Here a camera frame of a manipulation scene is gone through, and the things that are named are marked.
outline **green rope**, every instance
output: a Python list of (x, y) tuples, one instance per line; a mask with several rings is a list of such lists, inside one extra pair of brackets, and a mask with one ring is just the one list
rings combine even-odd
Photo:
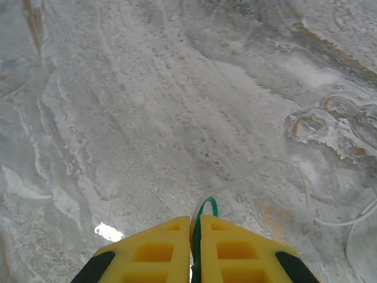
[(201, 265), (200, 265), (200, 241), (201, 241), (201, 226), (200, 217), (203, 214), (204, 205), (206, 202), (210, 202), (212, 205), (213, 216), (219, 217), (219, 210), (217, 208), (217, 202), (213, 197), (206, 199), (201, 205), (198, 215), (196, 217), (194, 232), (193, 232), (193, 261), (194, 264), (191, 267), (193, 271), (193, 276), (191, 283), (201, 283)]

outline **white cable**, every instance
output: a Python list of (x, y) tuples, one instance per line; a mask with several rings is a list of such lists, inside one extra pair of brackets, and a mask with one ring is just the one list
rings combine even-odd
[[(191, 222), (190, 222), (190, 239), (192, 239), (192, 236), (193, 236), (193, 232), (194, 232), (194, 227), (195, 227), (196, 217), (198, 215), (198, 211), (200, 209), (200, 206), (202, 205), (202, 203), (206, 199), (208, 199), (211, 196), (214, 196), (216, 194), (221, 193), (222, 191), (226, 190), (229, 187), (232, 187), (232, 186), (234, 186), (234, 185), (236, 185), (238, 183), (241, 183), (241, 182), (247, 180), (250, 176), (256, 175), (256, 173), (259, 172), (259, 169), (263, 165), (268, 164), (268, 163), (272, 163), (272, 164), (284, 163), (284, 164), (288, 164), (288, 165), (290, 165), (291, 167), (294, 168), (294, 170), (296, 171), (296, 173), (300, 176), (301, 181), (303, 182), (303, 185), (304, 185), (304, 188), (305, 188), (306, 208), (307, 208), (307, 211), (309, 212), (309, 216), (312, 216), (313, 215), (313, 213), (311, 211), (311, 208), (312, 208), (312, 197), (310, 195), (312, 186), (310, 184), (310, 180), (306, 177), (306, 175), (302, 172), (302, 170), (299, 167), (297, 167), (293, 162), (288, 161), (288, 160), (284, 160), (284, 159), (266, 159), (266, 160), (262, 160), (261, 162), (259, 162), (252, 169), (252, 171), (249, 174), (247, 174), (247, 175), (245, 175), (245, 176), (243, 176), (243, 177), (241, 177), (239, 179), (235, 179), (235, 180), (229, 181), (226, 184), (224, 184), (223, 186), (220, 186), (217, 189), (212, 190), (209, 193), (206, 193), (198, 201), (198, 203), (197, 203), (197, 205), (196, 205), (196, 207), (194, 209), (194, 213), (193, 213), (193, 215), (191, 217)], [(365, 206), (365, 208), (362, 210), (362, 212), (360, 212), (359, 215), (354, 220), (351, 220), (351, 221), (340, 222), (340, 223), (332, 223), (332, 222), (323, 221), (323, 220), (321, 220), (319, 218), (316, 218), (316, 217), (313, 218), (314, 221), (316, 221), (316, 222), (318, 222), (318, 223), (320, 223), (322, 225), (325, 225), (325, 226), (334, 226), (334, 227), (337, 227), (337, 226), (348, 226), (348, 225), (351, 225), (351, 227), (350, 227), (350, 229), (348, 231), (347, 239), (346, 239), (345, 254), (346, 254), (346, 259), (349, 262), (350, 267), (353, 269), (353, 271), (356, 274), (357, 278), (362, 283), (365, 283), (365, 281), (357, 273), (355, 267), (353, 266), (353, 264), (349, 260), (349, 254), (348, 254), (349, 241), (348, 240), (350, 238), (351, 233), (353, 232), (353, 230), (355, 228), (355, 225), (358, 222), (360, 222), (360, 221), (364, 220), (365, 218), (367, 218), (368, 216), (370, 216), (372, 213), (374, 213), (374, 211), (376, 209), (377, 209), (377, 197), (373, 198), (371, 200), (371, 202), (367, 206)]]

